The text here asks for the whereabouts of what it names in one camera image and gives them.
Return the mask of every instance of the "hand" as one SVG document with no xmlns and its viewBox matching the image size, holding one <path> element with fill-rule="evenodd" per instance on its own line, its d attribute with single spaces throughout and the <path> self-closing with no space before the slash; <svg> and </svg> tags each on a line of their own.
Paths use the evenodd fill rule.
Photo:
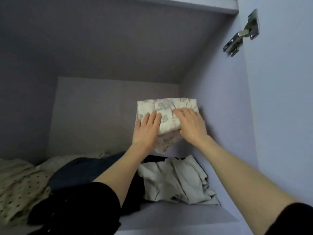
<svg viewBox="0 0 313 235">
<path fill-rule="evenodd" d="M 199 148 L 209 138 L 205 122 L 201 115 L 192 109 L 174 109 L 173 113 L 178 117 L 182 129 L 179 133 L 193 146 Z"/>
<path fill-rule="evenodd" d="M 137 120 L 133 135 L 133 145 L 139 145 L 149 153 L 154 146 L 157 139 L 157 134 L 161 121 L 161 113 L 152 111 L 151 114 L 147 113 L 143 120 Z"/>
</svg>

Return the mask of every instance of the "cabinet door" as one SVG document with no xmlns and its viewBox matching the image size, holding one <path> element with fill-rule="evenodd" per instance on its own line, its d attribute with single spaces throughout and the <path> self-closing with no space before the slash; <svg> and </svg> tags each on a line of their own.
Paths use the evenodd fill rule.
<svg viewBox="0 0 313 235">
<path fill-rule="evenodd" d="M 238 0 L 242 27 L 258 9 L 260 35 L 244 39 L 260 170 L 313 205 L 313 0 Z"/>
</svg>

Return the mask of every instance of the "metal hinge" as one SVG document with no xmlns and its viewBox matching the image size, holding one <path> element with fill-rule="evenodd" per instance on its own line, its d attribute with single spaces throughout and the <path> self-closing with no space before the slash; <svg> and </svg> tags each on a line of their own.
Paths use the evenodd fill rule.
<svg viewBox="0 0 313 235">
<path fill-rule="evenodd" d="M 224 46 L 223 50 L 229 53 L 230 56 L 234 56 L 239 52 L 239 47 L 243 44 L 243 38 L 249 37 L 253 40 L 260 34 L 258 10 L 255 9 L 248 16 L 248 23 L 243 31 L 238 32 L 235 36 Z"/>
</svg>

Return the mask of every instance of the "black shirt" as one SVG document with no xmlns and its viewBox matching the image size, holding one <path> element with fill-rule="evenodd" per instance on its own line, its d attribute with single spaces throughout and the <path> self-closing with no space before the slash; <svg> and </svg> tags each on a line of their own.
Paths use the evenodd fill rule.
<svg viewBox="0 0 313 235">
<path fill-rule="evenodd" d="M 107 234 L 119 228 L 120 204 L 107 185 L 93 182 L 81 186 L 50 217 L 43 227 L 31 234 Z M 287 206 L 268 229 L 272 234 L 313 234 L 313 208 L 302 203 Z"/>
</svg>

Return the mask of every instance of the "cabinet ceiling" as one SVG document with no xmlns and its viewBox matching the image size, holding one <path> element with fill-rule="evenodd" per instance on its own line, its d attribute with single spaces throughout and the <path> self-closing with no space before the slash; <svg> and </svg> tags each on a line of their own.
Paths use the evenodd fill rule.
<svg viewBox="0 0 313 235">
<path fill-rule="evenodd" d="M 58 75 L 166 83 L 179 83 L 226 18 L 134 0 L 0 5 L 2 34 L 49 61 Z"/>
</svg>

